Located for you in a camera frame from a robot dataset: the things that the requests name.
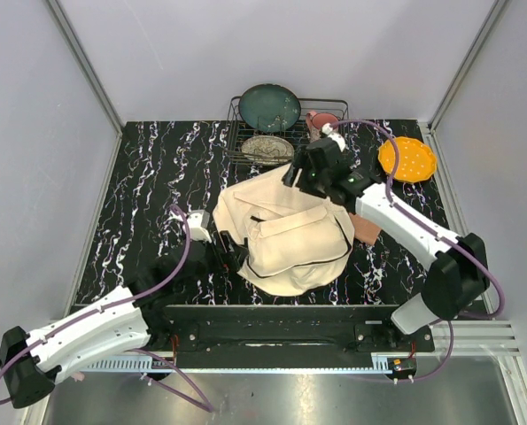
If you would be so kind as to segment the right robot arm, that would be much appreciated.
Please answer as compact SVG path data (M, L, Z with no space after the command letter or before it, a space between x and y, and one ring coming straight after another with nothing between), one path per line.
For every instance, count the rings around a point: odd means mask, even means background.
M414 332L453 320L489 289L484 241L441 227L393 195L387 183L351 169L344 142L340 135L329 135L296 149L283 183L373 222L424 267L421 292L398 307L381 331L384 345L401 351L412 343Z

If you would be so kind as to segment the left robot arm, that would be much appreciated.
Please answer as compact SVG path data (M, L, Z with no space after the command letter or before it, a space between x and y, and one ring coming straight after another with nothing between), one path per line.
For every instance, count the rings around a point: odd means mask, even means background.
M190 237L155 258L133 278L91 305L43 328L6 331L0 345L0 383L20 409L40 401L67 377L94 362L135 349L159 351L176 338L164 314L177 289L207 274L235 272L248 254L228 232L212 242Z

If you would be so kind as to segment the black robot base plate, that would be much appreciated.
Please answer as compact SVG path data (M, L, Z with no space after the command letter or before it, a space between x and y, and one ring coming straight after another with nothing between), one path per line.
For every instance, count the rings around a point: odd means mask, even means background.
M428 327L401 334L394 306L168 305L145 320L152 352L175 352L181 369L356 371L373 354L432 353Z

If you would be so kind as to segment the cream canvas student bag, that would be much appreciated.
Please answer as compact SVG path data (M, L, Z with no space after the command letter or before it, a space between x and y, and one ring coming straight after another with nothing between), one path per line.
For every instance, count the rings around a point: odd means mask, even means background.
M287 165L222 190L213 209L248 253L237 271L273 296L294 297L330 284L353 250L354 226L344 207L283 184Z

